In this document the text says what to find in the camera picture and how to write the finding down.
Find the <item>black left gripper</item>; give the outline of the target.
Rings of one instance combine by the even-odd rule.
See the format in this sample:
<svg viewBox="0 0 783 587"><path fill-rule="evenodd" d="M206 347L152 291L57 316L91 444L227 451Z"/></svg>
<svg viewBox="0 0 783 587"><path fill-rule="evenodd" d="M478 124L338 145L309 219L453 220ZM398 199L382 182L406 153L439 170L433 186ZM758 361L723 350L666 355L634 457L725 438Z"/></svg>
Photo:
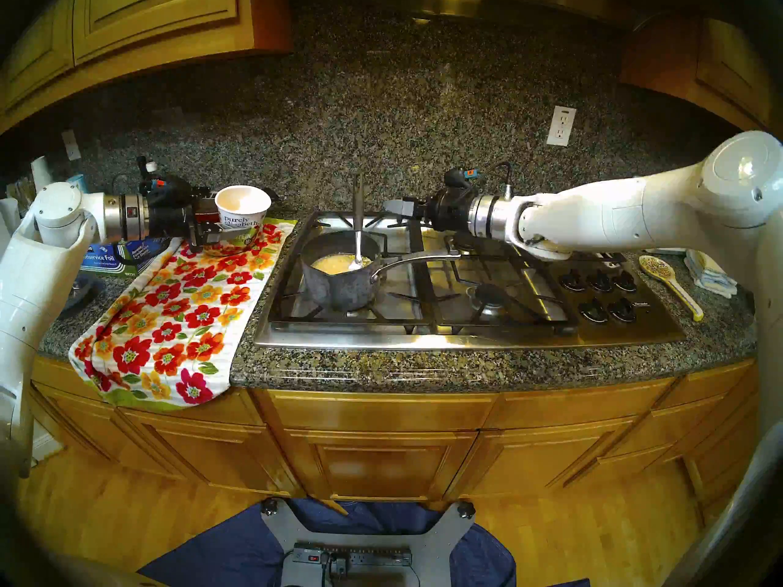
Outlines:
<svg viewBox="0 0 783 587"><path fill-rule="evenodd" d="M214 204L217 191L194 188L194 202ZM193 222L193 196L190 194L149 194L146 238L179 237L189 241L195 253L221 249L224 230L218 222Z"/></svg>

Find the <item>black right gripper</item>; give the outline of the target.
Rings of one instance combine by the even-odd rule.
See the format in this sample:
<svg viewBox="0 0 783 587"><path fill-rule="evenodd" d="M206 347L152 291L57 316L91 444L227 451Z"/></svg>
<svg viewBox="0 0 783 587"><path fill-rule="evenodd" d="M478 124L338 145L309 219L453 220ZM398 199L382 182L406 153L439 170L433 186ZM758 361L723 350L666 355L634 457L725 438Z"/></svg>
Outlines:
<svg viewBox="0 0 783 587"><path fill-rule="evenodd" d="M425 207L417 199L394 199L384 202L389 214L414 221L425 221L437 231L468 232L468 213L474 200L474 189L440 189L428 198Z"/></svg>

